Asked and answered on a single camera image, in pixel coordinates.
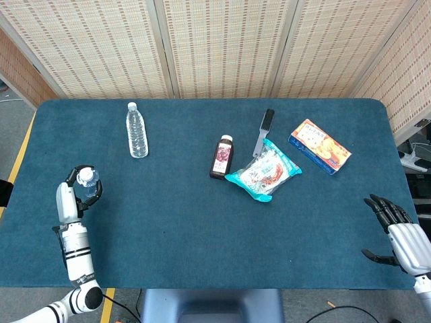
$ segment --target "plastic bottle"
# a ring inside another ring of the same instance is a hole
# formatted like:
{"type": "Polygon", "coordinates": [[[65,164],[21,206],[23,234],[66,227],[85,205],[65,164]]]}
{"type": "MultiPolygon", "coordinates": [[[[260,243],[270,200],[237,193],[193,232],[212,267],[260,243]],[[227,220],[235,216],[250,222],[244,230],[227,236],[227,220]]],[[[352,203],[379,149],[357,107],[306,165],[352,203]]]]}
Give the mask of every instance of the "plastic bottle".
{"type": "Polygon", "coordinates": [[[234,155],[234,144],[230,135],[223,135],[215,149],[213,163],[209,175],[212,178],[224,180],[224,176],[229,173],[230,164],[234,155]]]}
{"type": "Polygon", "coordinates": [[[92,170],[90,167],[85,167],[81,169],[76,176],[77,182],[86,188],[87,197],[91,197],[96,194],[96,183],[98,179],[99,173],[97,172],[97,170],[92,170]]]}
{"type": "Polygon", "coordinates": [[[129,102],[129,111],[126,117],[127,135],[129,137],[130,154],[134,158],[143,158],[148,155],[147,134],[142,115],[139,113],[136,103],[129,102]]]}

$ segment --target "dark glass bottle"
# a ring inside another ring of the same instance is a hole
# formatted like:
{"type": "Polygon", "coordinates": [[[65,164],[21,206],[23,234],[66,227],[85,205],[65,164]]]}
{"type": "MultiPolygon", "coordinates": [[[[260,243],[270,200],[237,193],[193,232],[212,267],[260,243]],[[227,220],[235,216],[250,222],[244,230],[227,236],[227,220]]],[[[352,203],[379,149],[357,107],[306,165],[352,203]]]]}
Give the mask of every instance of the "dark glass bottle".
{"type": "Polygon", "coordinates": [[[224,176],[229,174],[233,155],[234,144],[232,143],[232,137],[229,135],[223,135],[215,149],[213,163],[211,165],[209,175],[212,178],[224,180],[224,176]]]}

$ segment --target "robotic hand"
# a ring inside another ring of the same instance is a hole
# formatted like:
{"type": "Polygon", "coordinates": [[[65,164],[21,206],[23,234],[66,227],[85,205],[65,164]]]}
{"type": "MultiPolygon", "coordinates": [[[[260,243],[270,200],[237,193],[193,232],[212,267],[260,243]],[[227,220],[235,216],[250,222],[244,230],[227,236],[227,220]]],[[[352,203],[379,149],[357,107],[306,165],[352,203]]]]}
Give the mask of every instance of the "robotic hand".
{"type": "Polygon", "coordinates": [[[56,200],[61,225],[53,227],[60,241],[69,280],[75,289],[61,301],[56,301],[13,323],[67,323],[70,316],[94,311],[102,303],[102,290],[94,274],[87,229],[81,223],[84,211],[102,195],[102,183],[98,180],[96,195],[82,202],[75,196],[73,183],[83,168],[94,169],[89,165],[75,167],[66,181],[59,185],[56,200]]]}
{"type": "Polygon", "coordinates": [[[379,264],[400,266],[401,270],[415,277],[415,292],[426,311],[431,315],[431,243],[424,230],[413,223],[409,215],[391,201],[370,194],[364,199],[371,207],[388,235],[394,256],[377,256],[367,249],[362,253],[379,264]]]}

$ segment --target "bottle label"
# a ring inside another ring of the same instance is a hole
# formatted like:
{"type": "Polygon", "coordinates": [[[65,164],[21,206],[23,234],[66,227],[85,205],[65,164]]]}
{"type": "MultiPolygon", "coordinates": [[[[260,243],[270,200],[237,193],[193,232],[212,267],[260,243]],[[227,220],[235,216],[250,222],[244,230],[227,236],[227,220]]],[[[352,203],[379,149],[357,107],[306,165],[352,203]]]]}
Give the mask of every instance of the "bottle label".
{"type": "Polygon", "coordinates": [[[219,143],[217,148],[217,155],[214,161],[214,172],[225,173],[226,168],[228,167],[228,160],[230,154],[231,145],[227,143],[219,143]]]}

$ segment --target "box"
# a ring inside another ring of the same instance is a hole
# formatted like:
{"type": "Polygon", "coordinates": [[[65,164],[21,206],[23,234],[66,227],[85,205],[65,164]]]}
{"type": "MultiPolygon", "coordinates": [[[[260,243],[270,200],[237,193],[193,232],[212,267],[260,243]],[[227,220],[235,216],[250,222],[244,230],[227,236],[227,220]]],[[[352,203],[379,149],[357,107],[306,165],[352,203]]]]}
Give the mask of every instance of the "box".
{"type": "Polygon", "coordinates": [[[351,155],[309,119],[289,136],[289,142],[330,175],[336,173],[351,155]]]}

